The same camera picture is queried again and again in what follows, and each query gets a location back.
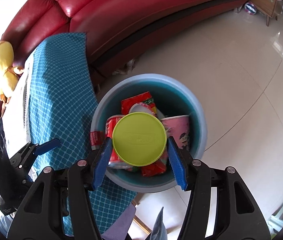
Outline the yellow chick plush toy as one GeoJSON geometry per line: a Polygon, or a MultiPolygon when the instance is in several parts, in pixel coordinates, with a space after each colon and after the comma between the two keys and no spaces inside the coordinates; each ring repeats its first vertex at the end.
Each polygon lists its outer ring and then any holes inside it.
{"type": "Polygon", "coordinates": [[[24,69],[13,66],[13,46],[8,41],[0,41],[0,100],[8,103],[24,69]]]}

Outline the pink paper cup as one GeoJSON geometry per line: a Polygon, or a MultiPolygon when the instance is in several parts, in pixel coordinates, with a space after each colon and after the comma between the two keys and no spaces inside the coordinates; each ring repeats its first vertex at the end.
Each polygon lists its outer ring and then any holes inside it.
{"type": "Polygon", "coordinates": [[[189,116],[179,115],[163,118],[161,123],[166,129],[167,137],[172,136],[177,146],[189,150],[189,116]]]}

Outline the small striped ball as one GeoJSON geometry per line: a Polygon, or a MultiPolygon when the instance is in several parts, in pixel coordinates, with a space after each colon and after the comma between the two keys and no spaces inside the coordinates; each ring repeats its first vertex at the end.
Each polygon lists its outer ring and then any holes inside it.
{"type": "Polygon", "coordinates": [[[255,15],[257,13],[257,8],[255,5],[253,5],[252,3],[250,2],[247,2],[245,5],[244,5],[244,10],[245,12],[247,12],[248,14],[250,15],[255,15]]]}

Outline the red yellow snack bag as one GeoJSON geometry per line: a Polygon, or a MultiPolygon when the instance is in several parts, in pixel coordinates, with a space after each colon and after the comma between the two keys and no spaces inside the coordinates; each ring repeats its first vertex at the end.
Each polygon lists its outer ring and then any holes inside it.
{"type": "MultiPolygon", "coordinates": [[[[155,116],[159,120],[165,117],[164,114],[156,107],[150,92],[144,92],[121,101],[122,115],[127,115],[133,112],[145,112],[155,116]]],[[[165,173],[167,159],[167,151],[165,150],[156,162],[145,167],[141,167],[141,175],[143,177],[153,177],[165,173]]]]}

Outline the red leather sofa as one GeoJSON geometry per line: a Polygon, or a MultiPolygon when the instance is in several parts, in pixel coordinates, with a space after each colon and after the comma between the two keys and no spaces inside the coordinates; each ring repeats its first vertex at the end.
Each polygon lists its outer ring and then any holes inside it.
{"type": "Polygon", "coordinates": [[[47,37],[85,33],[93,85],[193,24],[233,10],[248,0],[28,0],[0,32],[24,65],[47,37]]]}

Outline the blue grey trash bucket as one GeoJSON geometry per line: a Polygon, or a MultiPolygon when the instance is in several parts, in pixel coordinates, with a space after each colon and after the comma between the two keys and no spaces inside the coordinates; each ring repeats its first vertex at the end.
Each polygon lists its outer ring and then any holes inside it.
{"type": "MultiPolygon", "coordinates": [[[[106,120],[119,113],[120,102],[132,96],[150,92],[154,103],[166,115],[188,114],[190,116],[190,154],[200,159],[207,141],[207,127],[204,112],[197,97],[182,83],[160,74],[141,74],[129,77],[111,88],[99,102],[91,123],[91,132],[103,132],[106,120]]],[[[164,132],[157,118],[148,114],[137,114],[136,118],[124,121],[124,155],[137,161],[157,159],[166,146],[164,132]]],[[[173,168],[165,174],[143,177],[136,172],[107,168],[106,177],[124,189],[140,193],[155,193],[176,185],[185,187],[186,170],[181,163],[170,159],[173,168]]]]}

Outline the lime green plastic lid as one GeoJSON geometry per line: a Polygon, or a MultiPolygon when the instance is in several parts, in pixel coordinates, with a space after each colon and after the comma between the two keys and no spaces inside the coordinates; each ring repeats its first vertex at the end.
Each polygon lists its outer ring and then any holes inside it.
{"type": "Polygon", "coordinates": [[[136,112],[122,117],[113,129],[112,144],[125,163],[143,167],[156,162],[166,149],[166,130],[153,115],[136,112]]]}

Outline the patterned blue beige tablecloth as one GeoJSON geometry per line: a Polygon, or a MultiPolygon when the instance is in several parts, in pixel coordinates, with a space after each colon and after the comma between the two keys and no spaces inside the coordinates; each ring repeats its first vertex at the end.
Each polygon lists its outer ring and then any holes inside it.
{"type": "Polygon", "coordinates": [[[30,56],[26,126],[30,140],[61,146],[35,162],[39,174],[8,232],[9,239],[129,239],[136,193],[104,176],[92,190],[90,127],[97,99],[86,61],[86,35],[46,38],[30,56]]]}

